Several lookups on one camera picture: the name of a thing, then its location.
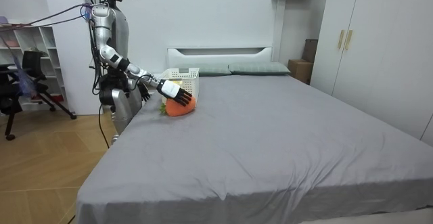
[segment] orange toy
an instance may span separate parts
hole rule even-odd
[[[165,110],[169,116],[183,116],[194,110],[196,107],[196,99],[191,97],[191,101],[187,106],[175,102],[173,99],[168,99]]]

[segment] white shelf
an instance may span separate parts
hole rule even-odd
[[[49,87],[48,93],[62,95],[64,102],[61,103],[68,107],[53,29],[51,27],[28,27],[4,32],[3,37],[6,41],[17,41],[19,47],[11,47],[11,51],[9,51],[3,41],[0,41],[0,64],[12,64],[14,62],[12,54],[17,56],[21,62],[24,51],[29,49],[37,48],[39,51],[46,53],[41,57],[41,70],[47,79],[40,81],[40,83]],[[47,104],[41,103],[39,100],[20,99],[20,104],[23,110],[49,109]]]

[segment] gold door handle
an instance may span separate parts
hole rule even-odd
[[[352,40],[352,33],[353,33],[353,30],[350,30],[349,33],[347,34],[347,40],[346,40],[346,44],[344,46],[345,50],[349,50],[350,40]]]
[[[346,32],[346,31],[345,30],[341,30],[340,40],[338,41],[338,49],[341,49],[341,44],[343,44],[344,32]]]

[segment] wardrobe door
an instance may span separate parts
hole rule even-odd
[[[332,94],[355,0],[326,0],[311,86]]]
[[[403,0],[356,0],[333,96],[360,110],[365,103]]]
[[[366,111],[421,139],[433,114],[433,0],[398,4]]]

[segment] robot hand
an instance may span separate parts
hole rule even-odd
[[[141,98],[143,98],[143,100],[145,102],[147,102],[150,99],[150,97],[152,96],[149,93],[149,89],[147,89],[146,85],[143,83],[138,84],[138,90],[140,90]]]
[[[173,99],[175,102],[186,106],[189,104],[192,98],[192,94],[186,92],[177,84],[168,81],[166,79],[161,79],[156,90],[167,99]]]

